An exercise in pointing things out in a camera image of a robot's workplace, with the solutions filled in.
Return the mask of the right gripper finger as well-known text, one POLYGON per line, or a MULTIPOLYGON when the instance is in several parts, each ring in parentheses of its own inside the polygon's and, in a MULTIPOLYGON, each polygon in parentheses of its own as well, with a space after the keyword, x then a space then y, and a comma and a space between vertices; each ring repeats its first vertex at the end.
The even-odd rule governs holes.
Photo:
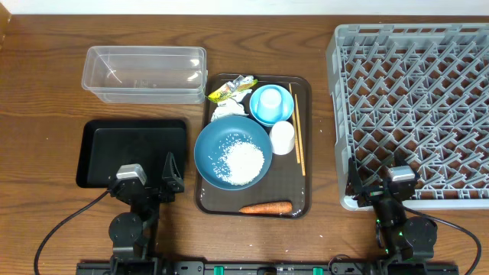
POLYGON ((362 191, 362 181, 352 158, 348 159, 348 178, 345 188, 345 195, 356 196, 362 191))
POLYGON ((393 165, 395 167, 409 166, 409 164, 406 161, 406 158, 404 157, 404 155, 401 151, 399 151, 399 150, 394 151, 393 152, 393 158, 394 158, 393 165))

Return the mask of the dark blue plate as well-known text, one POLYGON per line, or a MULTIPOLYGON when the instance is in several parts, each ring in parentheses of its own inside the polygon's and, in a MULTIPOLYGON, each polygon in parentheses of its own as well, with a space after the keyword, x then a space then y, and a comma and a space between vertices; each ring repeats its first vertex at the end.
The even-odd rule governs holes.
POLYGON ((260 181, 270 168, 272 161, 270 138, 267 132, 250 118, 241 116, 220 118, 205 126, 199 134, 194 147, 194 160, 202 178, 212 186, 232 191, 246 189, 260 181), (228 134, 246 134, 251 136, 253 143, 259 146, 264 153, 262 171, 249 184, 232 186, 218 179, 212 171, 212 161, 209 156, 222 152, 222 149, 218 149, 218 145, 220 140, 224 139, 228 134))

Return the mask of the pile of white rice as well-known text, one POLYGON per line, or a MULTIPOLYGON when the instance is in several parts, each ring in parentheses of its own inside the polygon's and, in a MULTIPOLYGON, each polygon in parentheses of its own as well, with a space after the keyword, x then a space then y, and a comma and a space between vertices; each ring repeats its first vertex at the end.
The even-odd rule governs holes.
POLYGON ((220 140, 221 153, 209 156, 218 179, 232 185, 249 184, 262 171, 264 153, 246 134, 228 134, 220 140))

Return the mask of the orange carrot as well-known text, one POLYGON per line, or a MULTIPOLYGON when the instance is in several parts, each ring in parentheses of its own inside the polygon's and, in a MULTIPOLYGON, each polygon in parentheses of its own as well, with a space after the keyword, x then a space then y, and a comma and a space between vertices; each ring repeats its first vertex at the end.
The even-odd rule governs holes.
POLYGON ((291 202, 267 202, 245 206, 239 212, 244 214, 282 215, 292 210, 293 204, 291 202))

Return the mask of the white tissue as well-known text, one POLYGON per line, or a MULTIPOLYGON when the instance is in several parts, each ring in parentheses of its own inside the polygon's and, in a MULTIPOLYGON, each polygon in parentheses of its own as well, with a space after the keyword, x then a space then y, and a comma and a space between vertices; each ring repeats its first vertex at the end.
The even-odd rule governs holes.
POLYGON ((245 112, 245 107, 242 105, 242 100, 252 92, 251 89, 246 89, 234 96, 217 104, 217 108, 212 113, 211 121, 224 118, 230 115, 248 116, 245 112))

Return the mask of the yellow foil snack wrapper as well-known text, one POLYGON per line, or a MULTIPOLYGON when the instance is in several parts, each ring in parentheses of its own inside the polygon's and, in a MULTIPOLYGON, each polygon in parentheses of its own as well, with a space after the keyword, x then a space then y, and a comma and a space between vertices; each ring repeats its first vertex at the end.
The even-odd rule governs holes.
POLYGON ((219 103, 225 101, 226 99, 230 99, 235 95, 241 94, 246 90, 249 90, 257 83, 258 80, 255 79, 253 76, 239 75, 236 79, 226 82, 217 90, 211 92, 207 96, 207 99, 209 99, 211 102, 219 103))

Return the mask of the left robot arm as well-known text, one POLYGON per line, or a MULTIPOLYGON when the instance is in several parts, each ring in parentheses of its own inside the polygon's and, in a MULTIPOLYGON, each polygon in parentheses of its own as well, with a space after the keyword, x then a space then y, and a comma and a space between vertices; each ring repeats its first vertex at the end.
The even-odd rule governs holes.
POLYGON ((129 205, 130 212, 117 215, 109 226, 113 255, 111 273, 149 273, 160 270, 160 261, 148 255, 151 236, 146 230, 157 226, 160 205, 175 200, 184 191, 183 178, 176 167, 173 153, 166 156, 162 176, 150 182, 142 165, 122 165, 108 188, 110 195, 129 205))

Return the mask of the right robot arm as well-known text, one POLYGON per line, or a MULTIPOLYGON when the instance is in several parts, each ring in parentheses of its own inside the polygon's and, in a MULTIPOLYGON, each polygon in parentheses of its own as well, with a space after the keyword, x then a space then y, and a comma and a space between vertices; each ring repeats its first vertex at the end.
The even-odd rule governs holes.
POLYGON ((383 274, 426 274, 426 262, 434 256, 438 227, 421 216, 406 216, 403 201, 414 195, 419 174, 399 155, 379 186, 364 186, 355 162, 348 161, 347 186, 358 207, 371 206, 377 216, 379 246, 387 251, 380 260, 383 274))

